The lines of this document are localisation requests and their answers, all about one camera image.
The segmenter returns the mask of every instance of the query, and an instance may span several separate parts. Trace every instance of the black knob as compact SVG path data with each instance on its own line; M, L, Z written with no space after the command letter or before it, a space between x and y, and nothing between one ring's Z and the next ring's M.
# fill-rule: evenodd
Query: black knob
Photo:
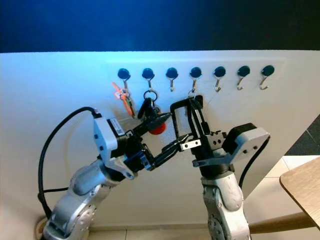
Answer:
M242 67L240 67L239 68L239 70L238 70L238 75L240 76L240 77L245 77L245 76L247 76L248 74L250 74L250 67L248 67L248 66L242 66Z
M261 71L262 75L266 77L272 75L274 72L275 72L275 68L272 65L265 66Z
M202 75L202 72L201 72L200 67L195 66L190 71L190 76L195 78L195 79L201 77L201 75Z
M176 79L178 77L178 71L174 67L170 67L165 74L170 79Z
M155 76L154 71L151 68L145 68L142 72L142 77L145 79L152 79Z
M218 66L213 74L217 77L217 78L221 78L223 77L224 75L226 75L226 69L223 67L223 66Z
M126 80L128 78L130 78L130 73L127 69L125 68L120 68L119 71L118 71L118 77L123 79L123 80Z

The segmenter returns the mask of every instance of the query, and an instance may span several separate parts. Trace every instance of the floor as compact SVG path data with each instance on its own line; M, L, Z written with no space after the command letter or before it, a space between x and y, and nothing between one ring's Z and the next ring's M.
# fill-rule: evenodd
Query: floor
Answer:
M320 155L320 115L285 155Z
M314 158L309 156L284 156L265 176L248 196L244 203L245 215L249 223L300 212L300 208L282 189L279 183L281 174L296 168ZM195 229L149 229L91 232L89 240L209 240L206 228ZM296 240L320 239L316 227L276 232L253 234L252 240Z

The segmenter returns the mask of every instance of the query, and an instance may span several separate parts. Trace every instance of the dark blue wall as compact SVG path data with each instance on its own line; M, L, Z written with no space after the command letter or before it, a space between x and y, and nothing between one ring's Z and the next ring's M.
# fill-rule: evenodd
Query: dark blue wall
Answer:
M320 0L0 1L2 53L320 49Z

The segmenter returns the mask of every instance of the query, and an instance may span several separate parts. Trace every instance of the tile floor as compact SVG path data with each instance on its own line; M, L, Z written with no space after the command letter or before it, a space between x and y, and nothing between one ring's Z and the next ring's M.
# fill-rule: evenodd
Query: tile floor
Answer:
M300 212L300 208L282 189L281 174L320 156L284 156L271 169L245 200L245 215L249 223ZM153 229L91 232L89 240L209 240L207 229ZM316 227L292 231L253 234L252 240L318 240Z

